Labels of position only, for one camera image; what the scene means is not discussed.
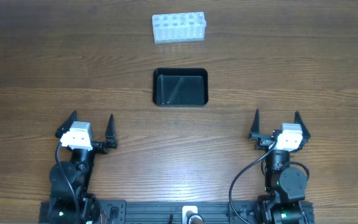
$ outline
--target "wooden tabletop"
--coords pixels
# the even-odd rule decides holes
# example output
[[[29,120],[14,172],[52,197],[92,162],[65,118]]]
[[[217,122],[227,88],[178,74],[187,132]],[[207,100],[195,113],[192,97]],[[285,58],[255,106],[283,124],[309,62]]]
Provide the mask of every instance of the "wooden tabletop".
[[[154,44],[153,14],[195,11],[205,41]],[[157,67],[205,68],[208,104],[155,106]],[[38,221],[73,110],[96,140],[114,114],[97,198],[227,202],[262,155],[248,140],[256,108],[262,133],[300,111],[312,137],[293,160],[310,169],[317,223],[358,223],[358,1],[0,0],[0,222]],[[262,194],[258,166],[233,191]]]

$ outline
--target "white plastic part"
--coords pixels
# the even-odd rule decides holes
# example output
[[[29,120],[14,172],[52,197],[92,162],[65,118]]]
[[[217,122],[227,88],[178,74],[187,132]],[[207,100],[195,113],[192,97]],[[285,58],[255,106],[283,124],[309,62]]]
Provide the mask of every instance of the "white plastic part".
[[[204,40],[203,12],[154,15],[152,20],[156,44]]]
[[[298,149],[303,139],[302,134],[303,132],[300,124],[283,123],[282,133],[277,137],[276,149],[289,152]]]
[[[92,130],[91,124],[87,122],[74,121],[70,130],[63,134],[60,142],[63,147],[71,149],[92,150],[91,145]]]

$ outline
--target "wood grain surface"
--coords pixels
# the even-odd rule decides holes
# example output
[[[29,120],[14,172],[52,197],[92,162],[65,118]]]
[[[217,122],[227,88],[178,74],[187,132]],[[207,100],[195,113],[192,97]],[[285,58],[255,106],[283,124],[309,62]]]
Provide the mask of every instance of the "wood grain surface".
[[[155,45],[153,14],[204,11],[203,42]],[[203,67],[203,108],[152,103],[157,67]],[[56,128],[78,111],[102,140],[90,192],[128,201],[228,201],[261,156],[248,133],[299,110],[312,138],[295,154],[317,223],[358,223],[358,1],[0,0],[0,222],[37,222]],[[68,151],[61,152],[68,159]],[[258,167],[234,199],[264,194]]]

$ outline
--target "black plastic container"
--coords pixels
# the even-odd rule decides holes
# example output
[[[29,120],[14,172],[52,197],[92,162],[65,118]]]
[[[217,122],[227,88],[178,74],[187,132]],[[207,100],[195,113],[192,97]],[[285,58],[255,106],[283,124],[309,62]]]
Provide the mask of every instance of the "black plastic container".
[[[208,102],[208,72],[203,68],[157,68],[153,82],[157,106],[204,106]]]

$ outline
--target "white plastic container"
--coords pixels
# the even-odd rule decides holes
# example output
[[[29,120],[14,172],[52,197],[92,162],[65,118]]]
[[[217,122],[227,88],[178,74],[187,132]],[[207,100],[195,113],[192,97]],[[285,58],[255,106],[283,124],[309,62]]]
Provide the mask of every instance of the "white plastic container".
[[[152,20],[156,44],[204,40],[203,12],[153,15]]]

